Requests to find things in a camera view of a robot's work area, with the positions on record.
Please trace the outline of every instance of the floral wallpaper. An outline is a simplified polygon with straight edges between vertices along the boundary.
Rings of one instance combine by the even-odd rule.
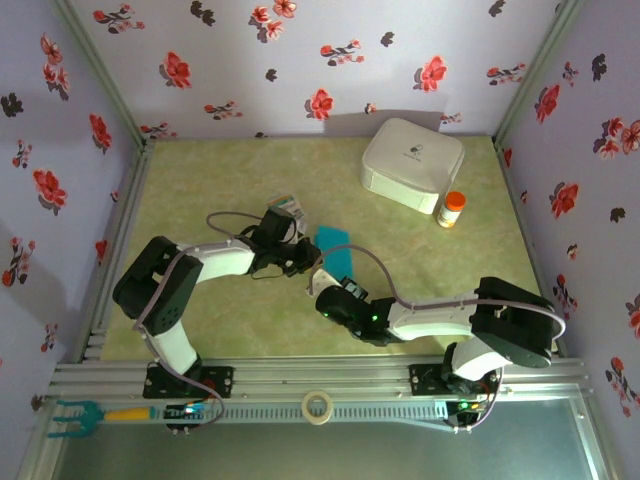
[[[493,134],[558,0],[71,3],[153,140],[373,135],[392,116]]]
[[[69,359],[85,321],[89,285],[109,255],[105,231],[135,147],[49,2],[9,0],[5,7],[0,477],[12,480],[55,365]],[[125,14],[105,15],[116,29],[133,28]]]
[[[637,2],[587,2],[502,145],[524,195],[528,241],[567,319],[569,353],[586,360],[624,462],[621,478],[640,471],[640,66],[629,61],[638,16]]]

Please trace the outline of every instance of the glass panel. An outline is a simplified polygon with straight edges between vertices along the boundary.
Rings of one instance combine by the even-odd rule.
[[[103,425],[70,440],[59,480],[591,478],[568,401],[500,403],[471,435],[402,424]]]

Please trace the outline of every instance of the red flower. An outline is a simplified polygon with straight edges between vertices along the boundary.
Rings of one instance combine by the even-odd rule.
[[[431,59],[429,63],[425,63],[420,74],[420,80],[422,80],[422,89],[425,92],[436,91],[438,89],[438,82],[444,78],[447,72],[447,67],[444,61],[439,55],[436,55]]]
[[[576,206],[575,200],[578,197],[578,190],[578,185],[574,183],[572,185],[565,185],[558,191],[551,202],[551,211],[555,218],[558,218],[563,213],[569,212]]]
[[[602,147],[600,147],[600,150],[598,150],[598,152],[600,153],[600,156],[605,160],[607,158],[613,159],[613,157],[615,157],[616,155],[616,152],[619,152],[619,151],[620,151],[620,147],[618,146],[615,140],[609,140]]]
[[[256,7],[253,10],[253,13],[251,14],[251,16],[258,23],[265,23],[269,21],[269,13],[267,12],[267,7]]]
[[[293,12],[298,6],[289,0],[275,0],[273,11],[285,18],[293,18]]]
[[[636,338],[640,338],[640,310],[636,310],[631,314],[629,326],[635,330]]]
[[[49,40],[47,35],[44,33],[42,34],[42,37],[40,37],[40,47],[47,56],[47,60],[51,65],[57,65],[62,61],[62,55],[60,54],[58,44]]]
[[[622,119],[620,117],[612,118],[609,120],[609,135],[617,137],[618,132],[624,128]]]
[[[545,117],[551,115],[551,113],[558,106],[558,94],[560,93],[560,85],[554,85],[544,93],[540,99],[540,103],[536,106],[536,113],[538,122],[542,125]]]
[[[611,359],[611,365],[619,372],[624,370],[624,363],[622,363],[622,360],[620,360],[618,357],[613,357]]]
[[[92,113],[89,115],[89,121],[91,122],[91,130],[93,130],[93,136],[96,138],[96,141],[102,145],[103,148],[109,148],[111,146],[111,135],[107,132],[107,126],[102,120],[102,117]]]
[[[98,255],[98,265],[102,264],[102,261],[104,260],[104,256],[107,253],[107,246],[108,246],[109,242],[107,242],[106,240],[101,240],[100,242],[96,242],[96,252]]]
[[[277,40],[282,32],[284,32],[284,28],[280,20],[267,23],[267,36],[271,40]]]
[[[65,72],[64,68],[60,67],[58,71],[58,85],[65,91],[69,91],[69,73]]]
[[[511,155],[513,155],[513,150],[510,148],[507,148],[504,151],[504,163],[507,165],[507,168],[511,166]]]
[[[44,80],[47,83],[54,83],[56,81],[56,71],[51,68],[51,65],[45,63],[42,71],[44,72]]]
[[[167,75],[171,78],[176,87],[191,88],[191,83],[189,83],[191,69],[187,62],[183,62],[182,59],[174,52],[169,52],[167,53],[167,58],[164,61],[164,67]]]
[[[59,182],[53,172],[47,170],[34,170],[33,179],[36,182],[36,190],[40,192],[42,197],[56,207],[64,207],[66,205],[67,192],[59,188]]]
[[[622,140],[622,151],[625,155],[635,152],[640,146],[640,120],[636,120],[629,128],[625,128],[620,140]]]
[[[311,95],[311,110],[313,116],[318,120],[324,120],[329,118],[329,110],[333,108],[333,98],[329,96],[329,93],[320,88],[318,91]]]
[[[96,10],[95,12],[93,12],[93,19],[96,22],[101,22],[103,20],[106,20],[107,16],[105,15],[105,13],[102,10]]]

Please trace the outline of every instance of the white box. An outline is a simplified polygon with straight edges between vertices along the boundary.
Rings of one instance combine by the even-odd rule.
[[[464,158],[459,140],[401,118],[390,118],[362,155],[360,181],[372,192],[433,213]]]

